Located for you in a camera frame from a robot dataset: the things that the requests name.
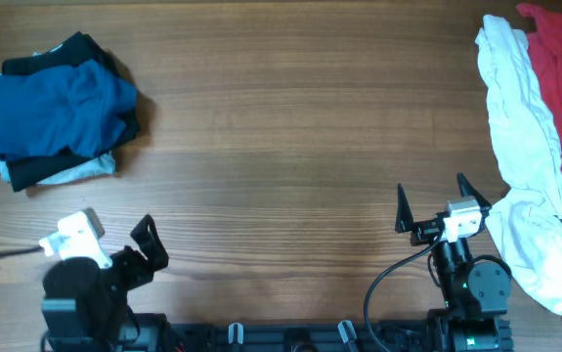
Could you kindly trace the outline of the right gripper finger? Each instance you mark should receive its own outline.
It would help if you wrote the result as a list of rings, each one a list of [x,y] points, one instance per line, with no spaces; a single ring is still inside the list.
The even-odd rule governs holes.
[[[467,180],[462,172],[456,174],[460,194],[465,197],[474,197],[482,210],[490,210],[492,205],[484,198]]]
[[[397,233],[412,232],[414,230],[414,220],[411,207],[406,196],[404,187],[401,183],[397,185],[397,215],[395,221],[395,231]]]

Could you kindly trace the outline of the blue polo shirt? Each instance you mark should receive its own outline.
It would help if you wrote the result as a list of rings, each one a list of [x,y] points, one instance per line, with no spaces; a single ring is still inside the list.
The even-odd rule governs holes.
[[[126,129],[118,116],[136,103],[136,88],[94,60],[0,74],[0,160],[63,150],[94,158],[117,144]]]

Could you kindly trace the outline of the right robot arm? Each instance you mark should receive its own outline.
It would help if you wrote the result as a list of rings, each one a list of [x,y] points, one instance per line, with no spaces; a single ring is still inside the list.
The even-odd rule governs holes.
[[[468,240],[485,230],[492,205],[461,173],[460,197],[448,200],[430,220],[413,219],[402,186],[398,187],[395,231],[410,233],[411,245],[428,245],[432,277],[445,307],[427,313],[424,351],[507,352],[514,349],[507,312],[512,272],[492,255],[471,254]]]

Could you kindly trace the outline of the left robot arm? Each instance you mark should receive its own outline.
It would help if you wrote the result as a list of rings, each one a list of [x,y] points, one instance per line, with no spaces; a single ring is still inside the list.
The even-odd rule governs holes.
[[[128,293],[153,281],[169,256],[154,221],[145,215],[131,231],[138,245],[106,255],[104,228],[92,209],[61,219],[40,245],[61,261],[45,275],[43,345],[54,351],[172,351],[178,336],[163,314],[135,314]]]

